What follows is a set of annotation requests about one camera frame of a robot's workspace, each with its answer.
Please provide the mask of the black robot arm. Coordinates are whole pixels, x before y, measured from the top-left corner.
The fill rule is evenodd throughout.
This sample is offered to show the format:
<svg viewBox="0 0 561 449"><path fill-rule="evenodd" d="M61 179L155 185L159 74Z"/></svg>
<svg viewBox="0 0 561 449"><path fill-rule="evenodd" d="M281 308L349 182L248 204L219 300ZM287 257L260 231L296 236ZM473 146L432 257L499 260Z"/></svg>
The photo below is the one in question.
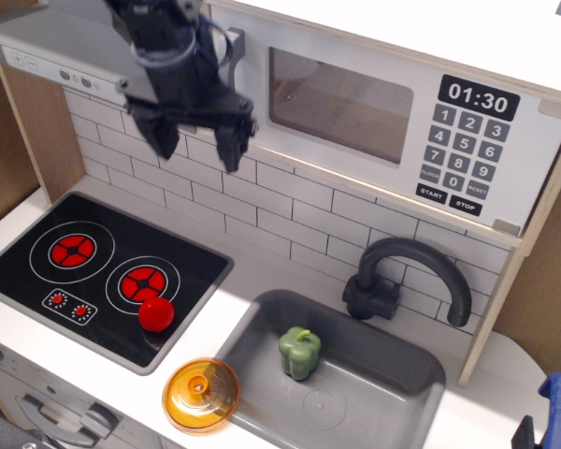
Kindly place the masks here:
<svg viewBox="0 0 561 449"><path fill-rule="evenodd" d="M179 125L213 130L225 169L235 172L257 130L252 101L235 90L246 52L238 29L224 30L202 14L199 1L110 1L108 8L131 54L150 81L154 99L118 88L142 136L168 159Z"/></svg>

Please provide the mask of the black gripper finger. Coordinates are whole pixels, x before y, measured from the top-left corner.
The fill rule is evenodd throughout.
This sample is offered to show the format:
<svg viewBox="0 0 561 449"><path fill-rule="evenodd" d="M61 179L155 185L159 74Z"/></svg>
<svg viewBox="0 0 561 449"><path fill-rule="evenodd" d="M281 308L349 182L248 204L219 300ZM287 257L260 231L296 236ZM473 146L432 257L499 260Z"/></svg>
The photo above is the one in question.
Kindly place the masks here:
<svg viewBox="0 0 561 449"><path fill-rule="evenodd" d="M225 171L228 173L237 172L240 159L248 150L251 126L249 124L222 125L215 130L214 135L217 142L217 152L223 162Z"/></svg>
<svg viewBox="0 0 561 449"><path fill-rule="evenodd" d="M177 125L163 117L133 116L141 135L146 139L154 151L169 160L179 143Z"/></svg>

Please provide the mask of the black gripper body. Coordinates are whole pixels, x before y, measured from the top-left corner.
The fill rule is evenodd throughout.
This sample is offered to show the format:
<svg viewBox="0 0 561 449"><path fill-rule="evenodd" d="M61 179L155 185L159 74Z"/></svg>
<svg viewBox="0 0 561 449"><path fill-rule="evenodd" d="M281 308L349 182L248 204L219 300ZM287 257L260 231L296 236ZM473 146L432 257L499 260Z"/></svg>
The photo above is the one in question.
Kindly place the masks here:
<svg viewBox="0 0 561 449"><path fill-rule="evenodd" d="M226 32L136 32L130 52L146 84L120 80L117 89L135 115L216 130L249 124L257 129L250 99L229 88L221 68L230 50Z"/></svg>

